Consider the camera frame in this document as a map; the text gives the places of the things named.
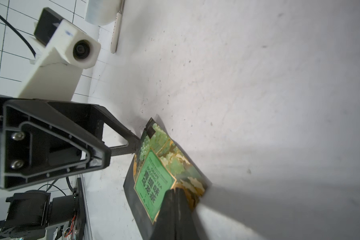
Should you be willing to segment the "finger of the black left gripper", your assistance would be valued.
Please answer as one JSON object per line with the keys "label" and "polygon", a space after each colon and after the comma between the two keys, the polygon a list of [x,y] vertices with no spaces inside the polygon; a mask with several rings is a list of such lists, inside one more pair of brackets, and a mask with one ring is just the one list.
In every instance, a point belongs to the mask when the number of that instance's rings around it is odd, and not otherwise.
{"label": "finger of the black left gripper", "polygon": [[123,145],[107,146],[112,157],[133,154],[140,144],[140,138],[103,106],[74,102],[49,102],[49,105],[99,140],[103,139],[105,125],[125,139],[127,142]]}

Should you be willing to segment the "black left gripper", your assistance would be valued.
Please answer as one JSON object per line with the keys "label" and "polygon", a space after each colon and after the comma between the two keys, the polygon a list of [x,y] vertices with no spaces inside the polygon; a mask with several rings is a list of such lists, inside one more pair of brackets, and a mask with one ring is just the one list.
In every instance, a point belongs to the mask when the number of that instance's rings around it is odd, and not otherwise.
{"label": "black left gripper", "polygon": [[0,189],[12,191],[102,170],[111,151],[103,140],[44,100],[0,96]]}

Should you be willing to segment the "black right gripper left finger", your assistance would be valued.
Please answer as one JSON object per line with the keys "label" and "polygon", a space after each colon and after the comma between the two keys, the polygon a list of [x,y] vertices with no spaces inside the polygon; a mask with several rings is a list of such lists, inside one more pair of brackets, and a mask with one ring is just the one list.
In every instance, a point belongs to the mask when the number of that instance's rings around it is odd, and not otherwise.
{"label": "black right gripper left finger", "polygon": [[175,193],[175,190],[166,191],[151,240],[176,239]]}

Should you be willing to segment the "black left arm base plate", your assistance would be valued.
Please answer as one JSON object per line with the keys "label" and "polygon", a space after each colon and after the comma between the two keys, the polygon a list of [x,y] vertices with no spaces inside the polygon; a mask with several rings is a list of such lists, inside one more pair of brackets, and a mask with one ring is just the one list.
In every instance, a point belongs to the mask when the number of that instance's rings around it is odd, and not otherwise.
{"label": "black left arm base plate", "polygon": [[0,221],[0,240],[45,240],[48,231],[54,240],[83,240],[87,210],[81,178],[70,195],[52,198],[51,193],[30,190],[6,198],[6,218]]}

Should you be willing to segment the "green tea bag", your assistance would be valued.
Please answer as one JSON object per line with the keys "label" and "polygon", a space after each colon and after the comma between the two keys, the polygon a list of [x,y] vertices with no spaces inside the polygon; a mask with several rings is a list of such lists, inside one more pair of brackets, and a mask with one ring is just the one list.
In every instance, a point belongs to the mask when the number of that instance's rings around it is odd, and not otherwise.
{"label": "green tea bag", "polygon": [[150,240],[164,195],[184,189],[193,213],[208,179],[160,125],[150,119],[124,182],[124,192],[144,240]]}

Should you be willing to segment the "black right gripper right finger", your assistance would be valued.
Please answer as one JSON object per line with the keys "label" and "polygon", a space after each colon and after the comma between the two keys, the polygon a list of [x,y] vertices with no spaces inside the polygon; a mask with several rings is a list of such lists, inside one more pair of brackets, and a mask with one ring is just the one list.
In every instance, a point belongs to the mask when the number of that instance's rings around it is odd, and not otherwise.
{"label": "black right gripper right finger", "polygon": [[175,239],[199,240],[184,189],[175,190]]}

